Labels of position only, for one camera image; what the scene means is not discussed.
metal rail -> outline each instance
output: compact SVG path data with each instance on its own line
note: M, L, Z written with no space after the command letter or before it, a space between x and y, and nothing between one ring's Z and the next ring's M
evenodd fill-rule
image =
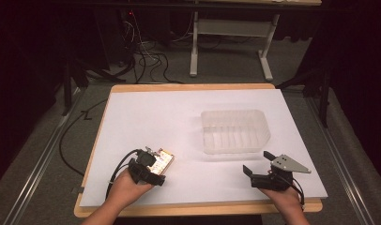
M343 158L341 157L339 149L334 143L330 133L328 132L328 129L324 127L324 125L321 123L321 120L319 118L319 112L315 102L311 97L307 97L306 102L307 105L310 107L311 111L313 112L313 116L320 129L322 130L326 142L328 143L330 154L332 156L333 161L335 162L335 169L340 177L340 180L343 183L343 187L345 189L346 194L348 195L349 201L352 203L352 206L354 207L354 211L357 214L360 224L375 224L365 202L363 201L362 196L359 193L357 184L354 182L354 179L352 178L351 174L345 166L345 163L343 162Z
M20 195L18 196L16 202L13 204L11 210L9 211L9 214L6 217L4 224L19 224L19 221L24 213L24 210L26 209L26 206L32 199L32 196L35 193L36 188L38 187L38 183L40 182L44 172L46 171L51 161L51 158L53 157L54 149L56 149L54 147L56 143L58 143L59 138L62 135L62 132L65 128L65 124L69 120L71 113L73 112L73 109L75 108L83 93L84 91L81 91L80 88L76 88L76 90L74 91L73 96L75 96L75 101L73 106L69 109L66 115L62 116L61 120L59 121L59 124L54 130L53 135L51 136L46 147L44 148L44 151L38 159L38 163L36 164L25 185L23 186L23 189Z

white board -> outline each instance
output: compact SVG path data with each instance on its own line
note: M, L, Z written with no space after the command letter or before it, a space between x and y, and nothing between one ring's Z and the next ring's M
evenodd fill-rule
M294 173L305 197L326 198L282 92L276 89L112 93L99 128L94 156L80 206L99 206L120 160L131 150L163 148L175 155L162 187L154 187L135 204L218 203L263 200L243 173L267 174L270 164L258 154L212 157L204 153L203 111L259 110L271 137L264 146L275 156L286 154L312 173Z

cable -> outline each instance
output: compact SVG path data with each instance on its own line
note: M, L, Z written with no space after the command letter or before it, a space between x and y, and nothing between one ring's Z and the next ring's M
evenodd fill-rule
M131 37L131 42L130 42L130 43L132 43L132 42L134 42L134 37L135 37L135 29L134 29L134 26L132 26L132 24L129 23L129 22L124 22L124 23L125 23L125 24L128 24L128 25L132 28L132 37ZM127 30L127 33L126 33L126 36L125 36L125 37L121 36L121 37L123 38L123 40L124 40L125 43L126 43L126 37L127 37L127 34L129 33L129 30L130 30L130 29Z
M143 43L144 43L144 44L152 43L152 46L149 47L149 48L147 49L147 51L150 51L150 50L153 50L154 48L156 48L156 43L157 43L157 41L156 41L156 40L145 40L146 38L147 38L147 37L143 37L143 39L144 39Z
M132 150L130 151L128 154L126 154L123 159L121 159L121 161L118 163L118 165L116 166L116 168L114 169L114 173L112 174L111 176L111 180L109 181L109 185L108 185L108 188L106 189L106 196L105 196L105 199L108 198L108 195L109 195L109 192L111 191L111 188L112 188L112 185L114 184L114 180L117 176L117 173L123 168L125 167L126 165L121 165L123 164L123 162L132 154L134 153L139 153L139 152L142 152L143 150L142 149L135 149L135 150Z
M137 27L138 38L140 39L140 44L141 44L142 47L144 48L146 54L149 55L149 53L147 52L147 50L146 50L146 48L145 48L144 43L143 43L142 40L141 40L141 31L140 31L140 27L138 26L137 19L135 18L134 11L131 10L131 13L132 13L132 18L134 18L135 26Z
M302 211L304 211L304 204L305 204L305 200L304 200L304 191L302 190L301 188L301 185L299 184L299 182L293 178L293 181L296 181L296 183L298 184L299 188L298 189L295 185L291 184L290 182L288 182L286 179L284 179L284 177L282 177L281 175L275 173L275 175L277 177L279 177L282 181L284 181L287 185L289 185L291 188L293 188L296 192L298 192L299 196L301 197L301 200L300 200L300 204L301 204L301 209Z
M178 39L171 40L171 42L176 42L176 41L183 40L183 39L191 37L192 34L188 35L188 33L191 30L192 23L193 23L193 13L190 14L190 24L188 25L188 29L187 29L187 31L185 31L185 34Z
M123 38L123 41L126 44L126 39L123 37L123 35L121 35L121 37ZM125 46L124 48L126 49L127 54L130 56L130 58L127 60L128 61L128 65L127 65L126 68L124 68L123 70L121 70L121 71L119 71L119 72L117 72L115 74L110 74L110 73L104 71L103 69L100 69L98 67L94 67L93 65L88 64L88 63L86 63L85 61L83 61L81 59L76 59L76 61L84 69L85 74L87 75L87 77L90 77L90 78L93 78L93 79L106 79L106 80L109 80L109 81L115 82L115 83L121 83L121 82L125 83L126 82L125 79L119 79L118 77L128 73L129 71L131 71L133 69L133 67L135 67L135 59L134 59L133 55L134 55L136 46L135 46L135 43L132 41L132 42L130 42L129 46ZM88 73L88 70L94 71L101 78L100 77L96 77L96 76Z
M149 77L151 78L151 80L155 83L157 83L158 81L156 81L154 79L154 77L152 76L152 72L158 68L159 66L161 66L163 64L162 60L161 60L161 57L164 58L165 60L165 68L164 68L164 71L162 73L162 76L163 78L168 82L168 83L183 83L183 82L179 82L179 81L174 81L174 80L170 80L167 75L166 75L166 71L168 70L168 59L167 59L167 56L164 54L164 53L156 53L156 52L149 52L149 57L150 58L153 58L155 60L155 62L153 62L153 64L151 65L147 65L146 64L146 59L145 59L145 55L142 53L141 49L139 49L139 52L136 52L136 54L139 54L142 56L142 59L140 59L138 61L138 64L143 66L144 68L146 67L152 67L151 70L149 71Z
M62 161L71 169L73 170L74 172L78 173L80 176L84 176L84 173L83 172L80 172L79 170L77 170L76 168L74 168L73 166L71 166L65 159L64 157L64 154L63 154L63 150L62 150L62 143L64 141L64 138L66 136L66 134L68 133L69 129L83 116L83 115L88 115L89 111L94 109L95 107L99 106L101 103L107 101L108 99L104 99L100 102L98 102L97 104L91 106L90 108L88 108L87 110L85 111L82 111L82 113L76 118L74 119L69 125L68 127L65 129L64 133L62 134L62 137L61 139L59 140L59 155L60 157L62 158Z
M135 84L138 84L140 82L140 80L144 77L144 74L145 74L145 70L146 70L146 61L145 61L145 57L143 54L141 54L142 58L144 59L144 66L143 66L143 70L142 70L142 73L141 73L141 76L139 78L137 78L137 75L135 73L135 69L134 69L134 74L135 74Z

wrist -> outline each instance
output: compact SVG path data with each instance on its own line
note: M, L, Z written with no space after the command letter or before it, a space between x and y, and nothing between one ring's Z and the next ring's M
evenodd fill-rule
M121 202L116 202L116 201L113 201L113 200L106 200L102 207L110 210L112 213L118 215L120 214L120 212L126 208L128 205L126 203L121 203Z
M104 202L94 213L91 214L83 225L114 224L115 219L123 208L113 202Z
M286 212L282 212L282 216L286 221L287 225L307 225L310 224L308 220L305 218L304 212L301 208L293 208L290 210L286 210Z

table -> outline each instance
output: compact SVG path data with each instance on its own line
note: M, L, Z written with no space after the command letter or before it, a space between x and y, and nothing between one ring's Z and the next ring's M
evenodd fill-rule
M199 2L224 2L224 3L245 3L245 4L274 4L283 6L320 6L320 0L299 0L299 1L267 1L267 0L196 0ZM273 35L278 25L280 14L275 14L269 22L251 21L229 21L199 19L199 13L193 15L193 42L190 55L190 76L197 76L198 48L197 38L200 34L222 35L222 36L243 36L265 38L263 50L258 51L258 58L263 68L265 79L268 82L273 80L272 73L267 62L267 52L270 47Z
M250 84L161 84L161 85L117 85L112 91L116 93L130 92L169 92L169 91L204 91L204 90L255 90L255 89L274 89L273 85L268 83L250 83ZM99 127L97 140L101 135L102 123L105 120L105 114ZM94 145L82 187L85 186L90 174L93 157L95 156L97 142ZM74 214L79 218L89 216L97 207L81 206L83 194L79 194L75 204ZM305 212L318 212L322 209L320 198L307 198ZM121 217L150 217L150 216L196 216L196 215L247 215L263 214L277 212L276 208L269 200L260 201L236 201L236 202L193 202L193 203L172 203L172 204L151 204L151 205L132 205L120 213Z

